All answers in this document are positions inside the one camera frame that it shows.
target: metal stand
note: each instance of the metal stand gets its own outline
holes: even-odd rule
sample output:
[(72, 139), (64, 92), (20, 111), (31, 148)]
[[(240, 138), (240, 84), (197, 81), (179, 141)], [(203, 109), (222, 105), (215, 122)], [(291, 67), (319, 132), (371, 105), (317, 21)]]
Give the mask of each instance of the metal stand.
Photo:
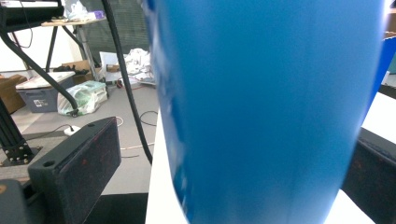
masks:
[(7, 108), (0, 98), (0, 144), (6, 153), (7, 160), (0, 161), (0, 166), (24, 165), (29, 163), (37, 154), (37, 149), (31, 149), (12, 117), (8, 114)]
[[(93, 58), (91, 56), (91, 52), (90, 52), (90, 49), (88, 48), (88, 43), (87, 43), (85, 34), (82, 33), (82, 32), (84, 32), (84, 30), (82, 29), (82, 26), (78, 26), (78, 28), (81, 29), (80, 35), (81, 35), (81, 39), (83, 40), (83, 43), (79, 42), (78, 39), (73, 35), (73, 33), (71, 33), (69, 31), (69, 29), (67, 29), (66, 26), (62, 26), (62, 28), (64, 28), (64, 31), (76, 42), (76, 44), (85, 52), (85, 54), (87, 54), (86, 57), (89, 60), (89, 63), (90, 63), (90, 66), (91, 66), (91, 70), (92, 70), (92, 74), (96, 77), (96, 74), (94, 73), (95, 72), (94, 68), (96, 66), (99, 67), (100, 64), (99, 64), (99, 62), (96, 61), (95, 58)], [(58, 32), (58, 26), (54, 26), (53, 30), (52, 30), (52, 37), (50, 39), (49, 55), (48, 55), (47, 64), (46, 64), (46, 72), (47, 73), (50, 71), (50, 61), (52, 59), (53, 47), (55, 46), (55, 39), (56, 39), (57, 32)]]

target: white surface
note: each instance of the white surface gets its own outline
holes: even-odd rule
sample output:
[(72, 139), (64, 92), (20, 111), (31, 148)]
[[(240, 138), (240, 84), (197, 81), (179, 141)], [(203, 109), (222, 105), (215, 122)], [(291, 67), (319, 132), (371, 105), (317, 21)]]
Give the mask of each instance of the white surface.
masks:
[(378, 93), (361, 127), (396, 144), (396, 100)]
[[(362, 127), (396, 143), (396, 101), (378, 93)], [(146, 224), (157, 223), (188, 223), (172, 186), (161, 114), (157, 122), (146, 215)], [(349, 223), (374, 222), (343, 191), (339, 190), (325, 224)]]
[[(57, 72), (57, 73), (49, 73), (49, 76), (52, 77), (56, 82), (61, 82), (68, 77), (71, 77), (75, 74), (75, 72)], [(50, 84), (43, 77), (34, 77), (28, 81), (22, 82), (16, 86), (17, 90), (26, 90), (26, 89), (36, 89), (36, 88), (44, 88), (50, 87)]]

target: plastic bag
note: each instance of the plastic bag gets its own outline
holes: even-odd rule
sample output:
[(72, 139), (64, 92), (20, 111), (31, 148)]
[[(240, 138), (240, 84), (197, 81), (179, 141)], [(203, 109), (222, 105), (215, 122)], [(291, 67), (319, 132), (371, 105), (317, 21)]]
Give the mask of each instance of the plastic bag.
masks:
[(131, 49), (125, 57), (125, 63), (128, 74), (146, 72), (150, 66), (150, 54), (143, 49)]
[(69, 21), (86, 21), (88, 19), (87, 8), (79, 0), (66, 0), (65, 11)]
[[(107, 99), (106, 84), (101, 82), (87, 81), (71, 87), (67, 91), (75, 98), (79, 115), (95, 112), (100, 103)], [(70, 102), (58, 93), (58, 113), (69, 115), (67, 113), (72, 110), (73, 106)]]

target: clutter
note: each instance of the clutter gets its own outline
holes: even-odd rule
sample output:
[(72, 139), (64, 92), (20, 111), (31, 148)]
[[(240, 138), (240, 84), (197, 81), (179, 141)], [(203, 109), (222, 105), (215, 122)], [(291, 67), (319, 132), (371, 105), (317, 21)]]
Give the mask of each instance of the clutter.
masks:
[[(100, 104), (107, 100), (106, 84), (102, 82), (86, 81), (67, 91), (75, 98), (79, 115), (95, 112)], [(58, 94), (58, 113), (69, 115), (68, 113), (72, 110), (73, 107), (64, 96)]]
[(88, 60), (72, 62), (72, 63), (62, 63), (62, 66), (58, 67), (57, 69), (59, 70), (71, 69), (72, 71), (74, 71), (76, 74), (73, 76), (73, 81), (76, 85), (89, 80), (94, 80)]
[(25, 102), (17, 93), (15, 86), (26, 80), (27, 78), (21, 75), (14, 75), (9, 78), (0, 75), (0, 98), (3, 100), (8, 113), (11, 114), (25, 106)]

